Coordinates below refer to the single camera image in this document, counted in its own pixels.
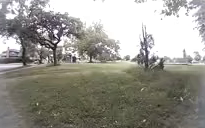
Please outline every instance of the bush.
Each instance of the bush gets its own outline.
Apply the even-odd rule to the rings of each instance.
[[[31,63],[33,60],[26,58],[26,62]],[[0,58],[0,64],[22,63],[22,58]]]

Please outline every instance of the road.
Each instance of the road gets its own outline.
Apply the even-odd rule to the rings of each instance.
[[[0,64],[0,71],[8,70],[8,69],[13,69],[13,68],[18,68],[21,67],[22,64],[20,63],[14,63],[14,64]]]

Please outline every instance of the building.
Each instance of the building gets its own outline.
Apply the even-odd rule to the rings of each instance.
[[[20,56],[21,56],[21,54],[20,54],[19,50],[9,49],[9,47],[6,51],[2,52],[2,54],[1,54],[2,58],[18,58]]]

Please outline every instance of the park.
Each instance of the park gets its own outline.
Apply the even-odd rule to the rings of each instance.
[[[122,54],[131,43],[52,1],[0,0],[0,39],[9,45],[0,52],[0,128],[205,128],[205,50],[181,46],[173,57],[162,45],[158,54],[159,37],[142,22],[136,54]],[[195,11],[205,49],[205,1],[161,2],[164,18]]]

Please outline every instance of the overcast sky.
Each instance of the overcast sky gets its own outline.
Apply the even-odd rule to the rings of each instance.
[[[133,57],[138,53],[142,22],[147,26],[147,32],[154,36],[153,51],[158,51],[159,56],[182,57],[183,49],[191,55],[194,51],[205,54],[199,33],[194,30],[194,18],[185,16],[183,10],[179,18],[164,17],[159,14],[162,9],[159,2],[136,4],[134,0],[51,0],[50,7],[54,11],[79,17],[87,25],[101,21],[106,33],[120,41],[122,56],[129,54]],[[6,42],[4,44],[0,39],[0,53],[8,46],[19,49],[15,41]]]

